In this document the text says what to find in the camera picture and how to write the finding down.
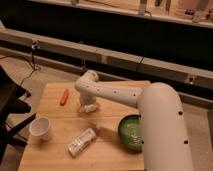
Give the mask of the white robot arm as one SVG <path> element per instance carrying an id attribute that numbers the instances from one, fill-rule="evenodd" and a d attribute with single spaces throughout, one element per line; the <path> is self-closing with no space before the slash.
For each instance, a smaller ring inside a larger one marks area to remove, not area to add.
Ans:
<path id="1" fill-rule="evenodd" d="M 82 105 L 101 97 L 138 109 L 146 171 L 194 171 L 182 103 L 173 87 L 161 82 L 145 88 L 113 86 L 88 70 L 75 89 Z"/>

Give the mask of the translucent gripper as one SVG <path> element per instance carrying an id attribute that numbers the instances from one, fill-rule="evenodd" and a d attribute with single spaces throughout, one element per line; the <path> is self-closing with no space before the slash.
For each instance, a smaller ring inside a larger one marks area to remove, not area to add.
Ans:
<path id="1" fill-rule="evenodd" d="M 85 112 L 85 108 L 84 105 L 91 105 L 91 104 L 95 104 L 96 103 L 96 97 L 88 94 L 88 93 L 81 93 L 80 94 L 80 104 L 78 106 L 78 110 L 77 112 L 79 113 L 84 113 Z M 96 103 L 96 109 L 99 110 L 100 109 L 100 104 Z"/>

